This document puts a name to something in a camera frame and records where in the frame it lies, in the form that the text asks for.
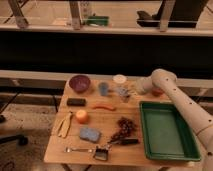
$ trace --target purple bowl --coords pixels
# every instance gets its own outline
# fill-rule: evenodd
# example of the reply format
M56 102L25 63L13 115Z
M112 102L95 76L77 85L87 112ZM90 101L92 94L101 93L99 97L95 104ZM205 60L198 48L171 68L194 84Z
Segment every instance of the purple bowl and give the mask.
M90 79L86 75L76 75L70 79L69 85L76 93L83 93L89 88Z

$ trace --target red grapes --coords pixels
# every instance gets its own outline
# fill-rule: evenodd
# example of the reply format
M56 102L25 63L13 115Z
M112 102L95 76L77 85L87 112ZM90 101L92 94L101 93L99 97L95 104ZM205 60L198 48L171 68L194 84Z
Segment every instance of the red grapes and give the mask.
M112 135L111 141L117 141L129 137L131 133L136 130L136 125L131 119L122 117L117 123L120 130Z

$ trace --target sponge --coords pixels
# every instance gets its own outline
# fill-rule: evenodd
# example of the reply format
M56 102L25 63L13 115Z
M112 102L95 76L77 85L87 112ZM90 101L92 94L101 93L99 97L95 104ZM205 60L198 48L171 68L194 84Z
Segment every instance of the sponge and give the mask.
M91 141L93 143L98 142L101 136L101 132L89 127L82 127L80 129L79 137L83 140Z

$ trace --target green plastic tray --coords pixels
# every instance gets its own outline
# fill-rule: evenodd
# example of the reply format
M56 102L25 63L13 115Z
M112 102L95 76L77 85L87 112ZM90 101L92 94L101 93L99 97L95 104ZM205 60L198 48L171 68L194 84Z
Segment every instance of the green plastic tray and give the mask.
M147 158L200 161L192 131L173 104L140 102L140 111Z

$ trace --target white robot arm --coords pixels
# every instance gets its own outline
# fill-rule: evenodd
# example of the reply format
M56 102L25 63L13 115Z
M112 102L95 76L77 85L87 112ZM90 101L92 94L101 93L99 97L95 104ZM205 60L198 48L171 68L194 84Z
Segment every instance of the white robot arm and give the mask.
M147 93L154 87L164 91L207 150L203 170L212 171L213 117L182 92L177 87L176 80L177 77L172 72L156 69L152 72L151 76L139 79L136 82L136 89L140 94Z

